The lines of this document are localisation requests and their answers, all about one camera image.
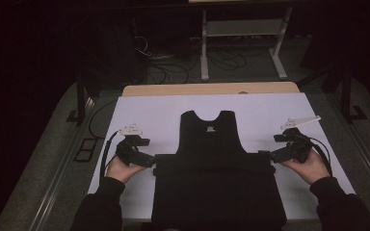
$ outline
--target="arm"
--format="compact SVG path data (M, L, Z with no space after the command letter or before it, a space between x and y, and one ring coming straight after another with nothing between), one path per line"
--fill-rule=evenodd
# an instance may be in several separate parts
M143 169L145 167L128 167L119 157L115 157L106 176L101 179L97 192L83 199L70 230L121 230L119 197L125 189L124 184Z
M314 150L310 150L303 164L295 160L282 164L295 170L310 185L319 202L317 214L323 230L370 230L369 210L358 196L344 193Z

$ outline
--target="black vest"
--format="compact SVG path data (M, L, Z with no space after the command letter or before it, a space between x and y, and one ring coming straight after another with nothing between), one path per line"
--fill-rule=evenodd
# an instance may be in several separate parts
M157 230L281 230L286 216L267 155L247 153L235 114L181 116L175 155L157 155L152 222Z

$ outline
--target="hand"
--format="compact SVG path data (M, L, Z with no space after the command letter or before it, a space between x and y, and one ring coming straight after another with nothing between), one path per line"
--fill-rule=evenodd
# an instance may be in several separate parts
M310 149L307 160L302 164L297 160L286 161L281 164L296 171L309 185L323 177L330 176L323 159L313 149Z
M146 167L140 166L127 166L123 163L118 156L114 157L113 160L110 162L106 176L112 177L114 179L119 180L122 183L127 183L128 180L133 176L135 173L146 169Z

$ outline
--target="black sleeve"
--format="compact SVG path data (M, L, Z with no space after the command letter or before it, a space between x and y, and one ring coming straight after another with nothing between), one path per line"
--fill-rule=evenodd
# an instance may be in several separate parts
M317 214L323 230L370 230L370 212L355 194L345 194L334 177L325 177L310 187L318 198Z
M125 185L114 178L101 179L97 192L83 199L70 230L120 231L122 218L119 197L124 189Z

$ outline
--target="dark background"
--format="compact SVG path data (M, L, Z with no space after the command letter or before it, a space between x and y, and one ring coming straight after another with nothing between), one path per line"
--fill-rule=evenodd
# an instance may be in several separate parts
M295 8L287 31L288 38L314 36L303 66L316 70L332 61L343 61L352 75L370 89L370 1L321 2L322 5ZM79 73L84 75L92 96L103 89L122 89L142 80L146 61L129 47L135 43L131 19L112 13L69 13L59 8L59 4L66 3L0 1L0 213L53 110ZM150 43L156 46L167 42L179 43L183 48L187 36L200 34L200 12L160 17L152 14L137 17L141 19L138 30L147 33ZM166 23L167 17L189 31L175 30L173 24ZM113 56L116 53L110 50L122 52L124 59ZM334 90L339 79L330 81L330 90Z

